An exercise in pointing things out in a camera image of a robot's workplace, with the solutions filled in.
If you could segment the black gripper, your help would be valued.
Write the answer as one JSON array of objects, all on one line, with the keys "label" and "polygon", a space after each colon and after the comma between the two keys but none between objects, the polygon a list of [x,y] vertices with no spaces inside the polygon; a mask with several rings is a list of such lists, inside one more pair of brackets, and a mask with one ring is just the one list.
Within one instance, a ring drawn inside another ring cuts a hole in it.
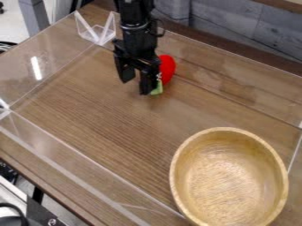
[{"label": "black gripper", "polygon": [[135,70],[140,71],[139,93],[148,95],[156,89],[159,74],[159,56],[156,55],[156,25],[121,25],[121,39],[113,39],[115,63],[119,78],[127,83],[135,78]]}]

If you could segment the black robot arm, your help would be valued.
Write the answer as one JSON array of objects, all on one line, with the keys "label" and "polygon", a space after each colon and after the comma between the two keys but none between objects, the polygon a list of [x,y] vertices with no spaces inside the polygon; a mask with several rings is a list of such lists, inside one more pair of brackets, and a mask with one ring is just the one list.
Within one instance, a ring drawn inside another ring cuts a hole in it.
[{"label": "black robot arm", "polygon": [[156,89],[160,59],[156,55],[157,26],[151,15],[153,0],[115,0],[120,14],[121,39],[113,39],[116,71],[123,83],[140,73],[139,93]]}]

